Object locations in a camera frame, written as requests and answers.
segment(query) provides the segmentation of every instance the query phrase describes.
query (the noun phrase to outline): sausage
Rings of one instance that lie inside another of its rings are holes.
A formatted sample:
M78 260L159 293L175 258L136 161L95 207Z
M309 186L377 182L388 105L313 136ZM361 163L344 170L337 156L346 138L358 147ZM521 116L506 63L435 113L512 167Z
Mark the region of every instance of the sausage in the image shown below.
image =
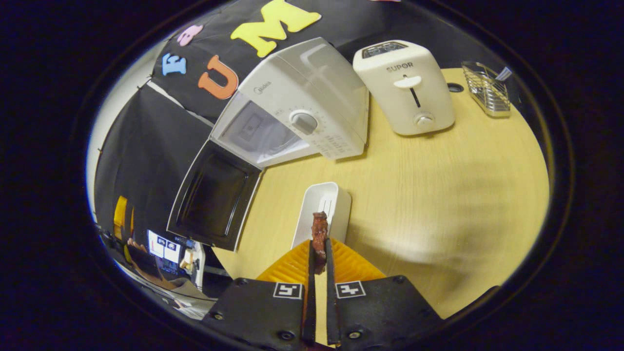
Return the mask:
M325 252L325 240L328 237L327 214L325 211L312 214L312 248L314 248L314 273L321 274L325 271L327 253Z

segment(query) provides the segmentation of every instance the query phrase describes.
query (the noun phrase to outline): white box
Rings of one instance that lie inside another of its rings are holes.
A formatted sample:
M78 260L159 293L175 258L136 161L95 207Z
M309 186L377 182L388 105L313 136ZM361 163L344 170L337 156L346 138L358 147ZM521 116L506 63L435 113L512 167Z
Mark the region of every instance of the white box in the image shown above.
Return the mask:
M344 243L351 213L351 196L335 182L327 182L311 185L306 190L291 249L312 239L312 214L321 211L327 214L328 235Z

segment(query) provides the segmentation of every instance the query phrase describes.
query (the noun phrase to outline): metal basket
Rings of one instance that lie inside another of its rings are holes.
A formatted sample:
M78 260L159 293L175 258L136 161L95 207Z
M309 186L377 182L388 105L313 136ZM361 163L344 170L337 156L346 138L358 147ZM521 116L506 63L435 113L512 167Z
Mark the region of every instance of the metal basket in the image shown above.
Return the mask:
M486 114L492 117L511 115L511 103L507 87L494 79L496 72L478 62L462 62L470 95Z

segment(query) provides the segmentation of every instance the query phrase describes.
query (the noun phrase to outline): screw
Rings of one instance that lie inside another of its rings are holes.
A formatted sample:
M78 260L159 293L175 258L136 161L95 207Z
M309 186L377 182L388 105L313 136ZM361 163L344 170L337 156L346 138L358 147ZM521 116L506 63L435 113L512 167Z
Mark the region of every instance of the screw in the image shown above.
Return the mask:
M295 335L291 332L282 331L279 333L280 339L290 341L295 338Z

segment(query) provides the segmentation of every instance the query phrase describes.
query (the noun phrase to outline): oven control knob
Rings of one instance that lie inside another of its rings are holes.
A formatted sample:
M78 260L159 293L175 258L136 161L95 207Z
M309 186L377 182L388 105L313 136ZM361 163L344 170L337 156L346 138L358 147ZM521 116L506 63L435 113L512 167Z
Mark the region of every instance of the oven control knob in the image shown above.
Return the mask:
M305 135L310 135L318 127L318 122L314 117L305 112L295 111L290 115L290 122Z
M422 132L430 132L436 126L433 120L433 116L430 114L419 114L414 117L414 123L418 126L418 129Z

